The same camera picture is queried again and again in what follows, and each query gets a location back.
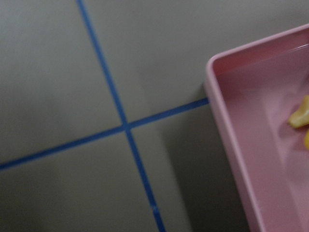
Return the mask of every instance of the pink tray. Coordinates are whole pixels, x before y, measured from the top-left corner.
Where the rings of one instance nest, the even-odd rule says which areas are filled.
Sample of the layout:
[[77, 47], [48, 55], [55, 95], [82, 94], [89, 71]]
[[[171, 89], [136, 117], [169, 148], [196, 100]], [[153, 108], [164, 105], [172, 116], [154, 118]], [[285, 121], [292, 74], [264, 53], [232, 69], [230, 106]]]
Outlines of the pink tray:
[[309, 24], [215, 55], [210, 99], [253, 232], [309, 232], [309, 129], [287, 124], [309, 94]]

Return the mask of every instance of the blue line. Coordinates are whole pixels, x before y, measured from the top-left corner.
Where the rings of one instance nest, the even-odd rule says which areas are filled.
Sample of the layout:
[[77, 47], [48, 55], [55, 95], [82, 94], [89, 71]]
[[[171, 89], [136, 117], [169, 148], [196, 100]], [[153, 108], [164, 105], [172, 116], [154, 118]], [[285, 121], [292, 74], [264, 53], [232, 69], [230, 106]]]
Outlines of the blue line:
[[112, 97], [114, 99], [114, 103], [116, 105], [118, 114], [119, 114], [119, 116], [121, 118], [121, 121], [123, 123], [123, 126], [125, 128], [126, 136], [127, 136], [129, 145], [131, 147], [131, 150], [132, 150], [133, 157], [134, 157], [134, 160], [136, 162], [137, 168], [139, 170], [140, 177], [142, 179], [142, 182], [143, 182], [143, 185], [144, 185], [144, 188], [145, 188], [148, 200], [149, 200], [149, 204], [150, 204], [150, 206], [151, 206], [151, 208], [153, 210], [153, 214], [154, 214], [154, 218], [155, 218], [157, 227], [158, 227], [160, 232], [165, 232], [166, 230], [165, 230], [165, 227], [164, 227], [164, 224], [163, 224], [163, 221], [162, 221], [159, 209], [158, 209], [157, 204], [155, 202], [155, 197], [154, 197], [153, 191], [151, 189], [151, 186], [149, 184], [145, 168], [143, 166], [143, 163], [141, 161], [140, 154], [138, 152], [136, 143], [135, 143], [134, 138], [132, 136], [132, 133], [130, 131], [130, 126], [127, 123], [124, 109], [122, 107], [122, 104], [121, 104], [119, 95], [117, 93], [116, 87], [115, 87], [115, 85], [114, 85], [114, 83], [112, 81], [112, 76], [111, 76], [111, 73], [110, 73], [110, 71], [108, 69], [108, 66], [107, 66], [107, 63], [105, 61], [105, 58], [104, 58], [103, 52], [101, 50], [101, 47], [99, 45], [98, 39], [96, 37], [95, 30], [94, 30], [94, 28], [92, 26], [92, 23], [90, 21], [90, 17], [88, 15], [87, 11], [86, 11], [86, 7], [84, 5], [84, 1], [83, 0], [76, 0], [76, 1], [77, 1], [78, 6], [79, 6], [79, 9], [81, 11], [81, 14], [82, 14], [82, 17], [84, 19], [84, 22], [85, 22], [86, 28], [88, 30], [88, 33], [90, 35], [90, 38], [91, 38], [94, 50], [95, 50], [95, 52], [97, 54], [97, 57], [99, 59], [101, 68], [103, 70], [103, 73], [105, 74], [105, 77], [106, 77], [108, 86], [110, 88]]
[[176, 115], [176, 114], [188, 111], [188, 110], [192, 110], [192, 109], [201, 107], [201, 106], [206, 105], [208, 103], [209, 103], [208, 99], [204, 98], [204, 99], [201, 99], [201, 100], [198, 100], [198, 101], [191, 102], [191, 103], [186, 104], [186, 105], [182, 105], [182, 106], [161, 112], [161, 113], [156, 114], [156, 115], [152, 115], [152, 116], [149, 116], [149, 117], [146, 117], [146, 118], [142, 118], [140, 120], [131, 122], [129, 125], [130, 125], [131, 128], [139, 127], [139, 126], [142, 126], [142, 125], [145, 125], [145, 124], [148, 124], [148, 123], [151, 123], [151, 122], [154, 122], [154, 121], [166, 118], [166, 117], [170, 117], [170, 116], [173, 116], [173, 115]]
[[100, 133], [90, 135], [90, 136], [82, 138], [82, 139], [78, 139], [78, 140], [75, 140], [75, 141], [60, 145], [60, 146], [50, 148], [48, 150], [40, 151], [40, 152], [35, 153], [33, 155], [25, 156], [25, 157], [20, 158], [20, 159], [16, 159], [16, 160], [12, 160], [12, 161], [9, 161], [9, 162], [6, 162], [6, 163], [2, 163], [2, 164], [0, 164], [0, 171], [14, 167], [14, 166], [17, 166], [19, 164], [23, 164], [23, 163], [26, 163], [26, 162], [29, 162], [29, 161], [32, 161], [32, 160], [42, 158], [42, 157], [45, 157], [45, 156], [49, 156], [49, 155], [55, 154], [55, 153], [60, 152], [60, 151], [64, 151], [64, 150], [67, 150], [67, 149], [70, 149], [70, 148], [73, 148], [73, 147], [76, 147], [76, 146], [80, 146], [80, 145], [85, 144], [85, 143], [89, 143], [89, 142], [92, 142], [92, 141], [95, 141], [95, 140], [98, 140], [98, 139], [101, 139], [101, 138], [105, 138], [105, 137], [120, 133], [122, 131], [124, 131], [124, 128], [122, 126], [116, 127], [116, 128], [110, 129], [110, 130], [106, 130], [104, 132], [100, 132]]

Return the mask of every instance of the gray surface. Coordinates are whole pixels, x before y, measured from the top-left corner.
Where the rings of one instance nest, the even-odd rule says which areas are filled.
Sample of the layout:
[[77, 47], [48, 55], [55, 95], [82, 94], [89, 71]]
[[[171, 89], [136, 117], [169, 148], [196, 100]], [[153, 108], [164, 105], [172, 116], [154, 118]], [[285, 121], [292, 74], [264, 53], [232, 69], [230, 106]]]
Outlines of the gray surface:
[[73, 1], [0, 3], [0, 163], [120, 124]]
[[309, 22], [305, 0], [85, 0], [129, 120], [203, 97], [207, 60]]
[[134, 134], [168, 231], [189, 231], [183, 202], [195, 232], [249, 231], [209, 106]]
[[124, 134], [0, 175], [0, 230], [156, 232]]

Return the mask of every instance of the blue tape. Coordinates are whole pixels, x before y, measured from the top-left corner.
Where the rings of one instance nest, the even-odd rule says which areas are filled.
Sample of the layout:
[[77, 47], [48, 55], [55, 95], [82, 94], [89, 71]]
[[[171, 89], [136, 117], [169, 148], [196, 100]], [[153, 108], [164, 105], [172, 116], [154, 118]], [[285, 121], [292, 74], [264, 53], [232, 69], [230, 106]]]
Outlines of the blue tape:
[[130, 148], [131, 148], [131, 151], [133, 153], [135, 163], [136, 163], [137, 168], [139, 170], [140, 177], [142, 179], [142, 182], [143, 182], [143, 185], [144, 185], [144, 188], [145, 188], [145, 191], [146, 191], [146, 194], [147, 194], [150, 206], [151, 206], [152, 209], [154, 209], [154, 208], [156, 209], [155, 211], [153, 210], [153, 214], [154, 214], [154, 218], [155, 218], [157, 227], [158, 227], [160, 232], [165, 232], [166, 230], [165, 230], [165, 227], [164, 227], [164, 224], [163, 224], [163, 221], [162, 221], [159, 209], [157, 208], [157, 204], [155, 202], [155, 197], [154, 197], [154, 194], [152, 192], [151, 186], [149, 184], [145, 168], [143, 166], [143, 163], [142, 163], [141, 158], [140, 158], [140, 154], [139, 154], [138, 149], [136, 147], [136, 143], [135, 143], [134, 138], [132, 136], [132, 133], [130, 131], [130, 126], [127, 123], [126, 115], [125, 115], [125, 112], [123, 110], [122, 104], [120, 102], [119, 95], [118, 95], [118, 93], [116, 91], [116, 87], [115, 87], [115, 85], [114, 85], [114, 83], [112, 81], [111, 73], [110, 73], [110, 71], [108, 69], [108, 66], [107, 66], [107, 63], [105, 61], [103, 52], [102, 52], [101, 47], [99, 45], [98, 39], [96, 37], [94, 28], [92, 27], [92, 23], [90, 21], [90, 18], [88, 16], [87, 11], [86, 11], [86, 7], [84, 5], [83, 0], [76, 0], [76, 1], [77, 1], [77, 4], [78, 4], [79, 8], [80, 8], [81, 14], [83, 16], [86, 28], [87, 28], [88, 33], [90, 35], [90, 38], [91, 38], [93, 47], [95, 49], [95, 52], [97, 54], [97, 57], [99, 59], [101, 68], [103, 70], [103, 73], [105, 74], [105, 77], [106, 77], [108, 86], [110, 88], [112, 97], [114, 99], [114, 103], [116, 105], [118, 114], [119, 114], [119, 116], [121, 118], [121, 121], [123, 123], [123, 126], [125, 128], [126, 136], [127, 136], [127, 139], [128, 139], [128, 142], [129, 142], [129, 145], [130, 145]]
[[176, 108], [173, 108], [173, 109], [170, 109], [170, 110], [167, 110], [167, 111], [164, 111], [164, 112], [161, 112], [159, 114], [152, 115], [152, 116], [149, 116], [149, 117], [146, 117], [146, 118], [142, 118], [142, 119], [137, 120], [135, 122], [131, 122], [130, 127], [131, 128], [139, 127], [139, 126], [142, 126], [142, 125], [145, 125], [145, 124], [148, 124], [148, 123], [151, 123], [151, 122], [154, 122], [154, 121], [166, 118], [166, 117], [170, 117], [170, 116], [173, 116], [173, 115], [176, 115], [176, 114], [188, 111], [188, 110], [192, 110], [192, 109], [201, 107], [201, 106], [206, 105], [208, 103], [209, 103], [209, 101], [208, 101], [207, 98], [204, 98], [204, 99], [201, 99], [201, 100], [198, 100], [198, 101], [194, 101], [194, 102], [191, 102], [189, 104], [182, 105], [182, 106], [179, 106], [179, 107], [176, 107]]
[[116, 128], [110, 129], [110, 130], [106, 130], [104, 132], [100, 132], [100, 133], [97, 133], [97, 134], [94, 134], [94, 135], [90, 135], [90, 136], [85, 137], [83, 139], [78, 139], [78, 140], [75, 140], [75, 141], [60, 145], [60, 146], [50, 148], [48, 150], [44, 150], [44, 151], [29, 155], [29, 156], [25, 156], [25, 157], [20, 158], [20, 159], [12, 160], [12, 161], [9, 161], [7, 163], [2, 163], [2, 164], [0, 164], [0, 171], [14, 167], [14, 166], [17, 166], [17, 165], [20, 165], [20, 164], [23, 164], [23, 163], [26, 163], [26, 162], [29, 162], [29, 161], [32, 161], [32, 160], [42, 158], [42, 157], [45, 157], [45, 156], [49, 156], [49, 155], [55, 154], [55, 153], [60, 152], [60, 151], [64, 151], [64, 150], [67, 150], [67, 149], [70, 149], [70, 148], [73, 148], [73, 147], [76, 147], [76, 146], [80, 146], [82, 144], [86, 144], [86, 143], [89, 143], [91, 141], [95, 141], [97, 139], [102, 139], [102, 138], [120, 133], [122, 131], [124, 131], [124, 128], [122, 126], [116, 127]]

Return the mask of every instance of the pink plastic container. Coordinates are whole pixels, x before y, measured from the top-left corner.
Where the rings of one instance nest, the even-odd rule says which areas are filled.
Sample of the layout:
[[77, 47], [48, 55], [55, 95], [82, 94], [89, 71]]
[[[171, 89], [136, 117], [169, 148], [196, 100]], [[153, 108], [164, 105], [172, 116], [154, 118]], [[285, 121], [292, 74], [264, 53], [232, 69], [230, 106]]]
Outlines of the pink plastic container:
[[215, 55], [205, 88], [253, 232], [309, 232], [309, 24]]

